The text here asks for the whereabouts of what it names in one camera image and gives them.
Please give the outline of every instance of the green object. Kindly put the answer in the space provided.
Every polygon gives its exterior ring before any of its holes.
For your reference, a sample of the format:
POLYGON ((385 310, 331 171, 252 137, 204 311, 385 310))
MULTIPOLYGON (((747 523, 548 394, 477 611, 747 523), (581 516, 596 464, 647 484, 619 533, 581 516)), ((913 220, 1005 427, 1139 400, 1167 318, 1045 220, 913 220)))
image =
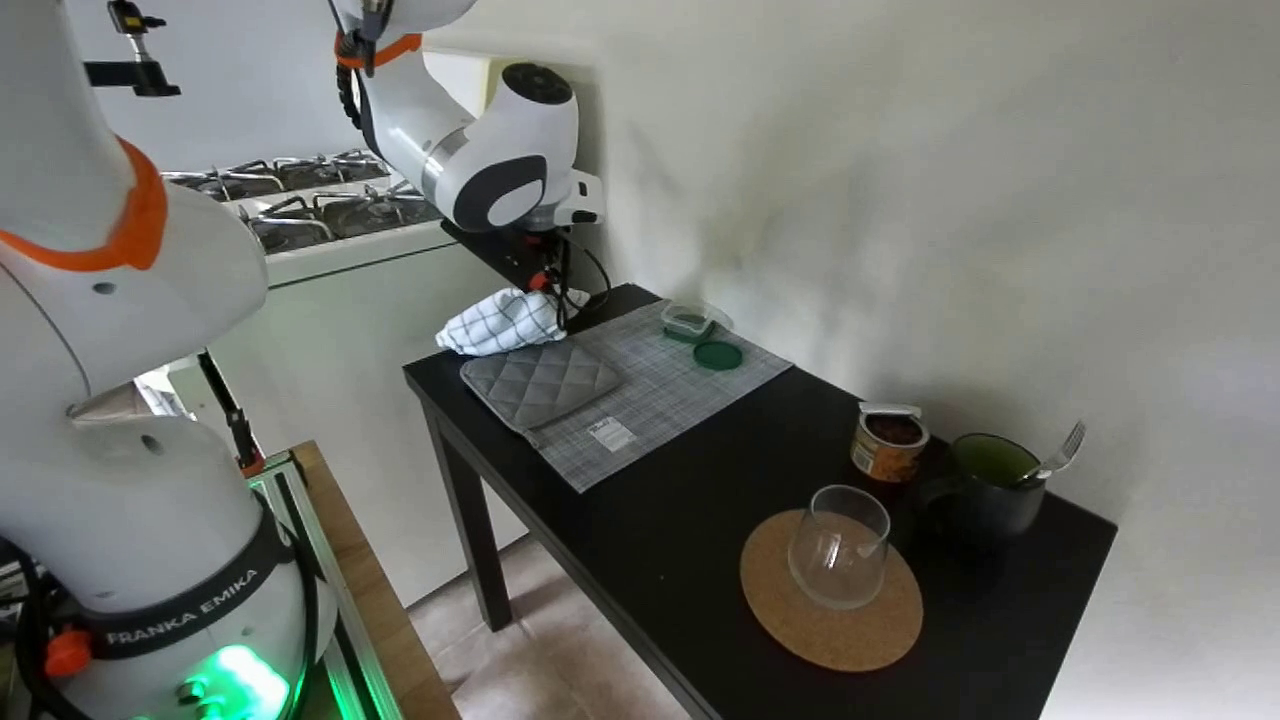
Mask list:
POLYGON ((739 343, 717 342, 717 324, 710 324, 710 333, 693 343, 693 360, 722 373, 739 369, 746 358, 747 353, 739 343))
POLYGON ((975 484, 1022 484, 1028 470, 1036 470, 1036 452, 1007 438, 967 433, 952 445, 962 470, 975 484))
POLYGON ((246 643, 214 651, 186 686, 200 720, 275 720, 287 705, 287 681, 246 643))

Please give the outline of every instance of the cable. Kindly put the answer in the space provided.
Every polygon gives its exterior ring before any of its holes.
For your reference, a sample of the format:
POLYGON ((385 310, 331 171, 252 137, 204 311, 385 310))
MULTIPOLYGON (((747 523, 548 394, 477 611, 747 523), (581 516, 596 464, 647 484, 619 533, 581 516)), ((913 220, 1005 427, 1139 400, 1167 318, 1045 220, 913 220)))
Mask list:
POLYGON ((606 287, 613 287, 613 277, 607 277, 607 267, 601 264, 601 255, 596 255, 589 244, 576 244, 576 247, 589 252, 589 261, 596 264, 606 287))
POLYGON ((22 620, 26 620, 26 604, 29 604, 29 591, 31 591, 31 559, 17 550, 17 545, 7 545, 3 536, 0 536, 0 566, 17 566, 17 573, 26 578, 26 591, 17 591, 17 597, 0 597, 0 643, 7 643, 7 642, 17 642, 17 633, 22 633, 22 620))
POLYGON ((296 559, 296 578, 305 585, 305 673, 293 686, 287 712, 281 712, 281 715, 285 720, 302 720, 307 675, 311 675, 311 663, 318 663, 318 642, 319 642, 319 597, 318 597, 318 585, 323 581, 323 573, 319 573, 319 559, 311 554, 311 542, 305 536, 305 519, 302 519, 302 507, 287 498, 287 488, 281 492, 281 502, 285 502, 285 512, 296 523, 296 533, 287 523, 281 523, 281 519, 275 519, 275 529, 287 536, 287 550, 293 550, 293 559, 296 559))
POLYGON ((570 297, 570 272, 572 272, 572 252, 570 252, 570 240, 558 237, 558 252, 562 252, 562 284, 558 284, 558 318, 562 318, 562 330, 570 324, 570 311, 572 311, 572 297, 570 297))
POLYGON ((353 121, 358 133, 366 133, 366 121, 361 121, 361 104, 353 97, 353 85, 358 85, 358 71, 337 64, 337 99, 346 104, 346 116, 353 121))
POLYGON ((248 426, 246 409, 238 403, 238 396, 234 396, 224 373, 218 369, 214 353, 200 353, 200 373, 204 373, 218 403, 224 409, 224 420, 229 420, 234 441, 238 441, 239 474, 256 474, 264 464, 264 452, 256 448, 252 426, 248 426))
POLYGON ((29 578, 29 604, 17 636, 17 673, 31 692, 31 712, 52 712, 58 720, 89 720, 73 700, 66 700, 45 675, 50 609, 60 604, 60 585, 41 578, 29 557, 22 557, 29 578))

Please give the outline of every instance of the clear glass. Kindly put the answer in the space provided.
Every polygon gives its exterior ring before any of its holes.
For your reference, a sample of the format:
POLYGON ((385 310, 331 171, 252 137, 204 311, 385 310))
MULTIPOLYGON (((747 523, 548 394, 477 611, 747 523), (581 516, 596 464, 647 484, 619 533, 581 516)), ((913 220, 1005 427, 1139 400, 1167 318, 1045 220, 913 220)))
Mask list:
POLYGON ((889 533, 889 507, 873 492, 824 484, 787 550, 796 585, 824 609, 873 604, 883 585, 889 533))

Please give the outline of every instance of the table top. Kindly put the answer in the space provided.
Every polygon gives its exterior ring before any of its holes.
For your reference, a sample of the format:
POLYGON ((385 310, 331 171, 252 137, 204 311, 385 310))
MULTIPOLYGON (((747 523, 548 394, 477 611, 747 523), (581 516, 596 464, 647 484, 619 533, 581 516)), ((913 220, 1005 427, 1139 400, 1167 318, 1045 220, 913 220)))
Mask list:
MULTIPOLYGON (((576 324, 647 299, 643 287, 613 287, 576 324)), ((459 365, 440 353, 404 369, 434 426, 701 715, 1036 715, 1117 536, 1049 498, 1036 529, 1002 554, 913 542, 903 492, 850 464, 861 400, 805 369, 581 498, 487 417, 459 365), (805 507, 821 484, 873 488, 917 570, 925 636, 883 673, 840 675, 787 657, 739 591, 754 529, 805 507)), ((925 474, 946 464, 950 448, 934 445, 925 474)))

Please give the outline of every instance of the round cork mat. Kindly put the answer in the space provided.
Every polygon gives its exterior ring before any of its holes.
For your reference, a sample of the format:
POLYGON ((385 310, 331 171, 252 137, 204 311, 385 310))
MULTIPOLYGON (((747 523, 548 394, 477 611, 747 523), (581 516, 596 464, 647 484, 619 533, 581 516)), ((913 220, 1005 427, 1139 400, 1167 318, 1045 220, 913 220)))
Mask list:
POLYGON ((794 570, 787 545, 800 512, 767 516, 746 545, 746 597, 771 642, 831 673, 876 673, 913 651, 925 628, 925 599, 908 559, 889 550, 880 597, 865 609, 831 611, 814 604, 794 570))

